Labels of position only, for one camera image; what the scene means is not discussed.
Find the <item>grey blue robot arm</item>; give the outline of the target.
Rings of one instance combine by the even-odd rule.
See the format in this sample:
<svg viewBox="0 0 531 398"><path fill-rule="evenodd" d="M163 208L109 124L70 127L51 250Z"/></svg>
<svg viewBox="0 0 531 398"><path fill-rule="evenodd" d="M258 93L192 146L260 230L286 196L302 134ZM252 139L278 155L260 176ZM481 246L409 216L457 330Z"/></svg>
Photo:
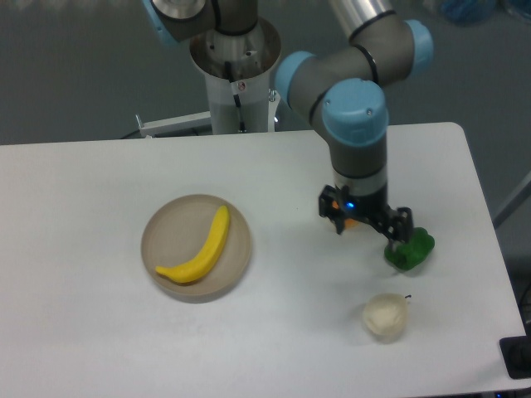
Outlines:
<svg viewBox="0 0 531 398"><path fill-rule="evenodd" d="M319 196L319 214L337 232L347 220L370 225L387 249L408 245L412 212L387 200L389 122L383 87L424 71L433 58L430 32L404 21L388 1L333 1L347 47L326 58L280 54L275 28L255 1L148 1L158 29L189 41L207 83L215 133L249 133L268 124L275 91L328 144L333 186Z"/></svg>

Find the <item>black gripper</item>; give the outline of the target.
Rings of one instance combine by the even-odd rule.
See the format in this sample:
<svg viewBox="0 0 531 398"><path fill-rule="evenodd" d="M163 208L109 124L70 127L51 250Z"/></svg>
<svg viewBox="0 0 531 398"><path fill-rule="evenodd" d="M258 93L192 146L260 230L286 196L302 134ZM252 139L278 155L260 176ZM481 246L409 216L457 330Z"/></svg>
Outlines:
<svg viewBox="0 0 531 398"><path fill-rule="evenodd" d="M353 227L353 220L372 226L387 238L387 248L395 252L408 243L413 235L413 215L410 207L391 208L387 201L387 184L364 196L354 196L348 187L326 185L319 194L319 215L327 218L341 235Z"/></svg>

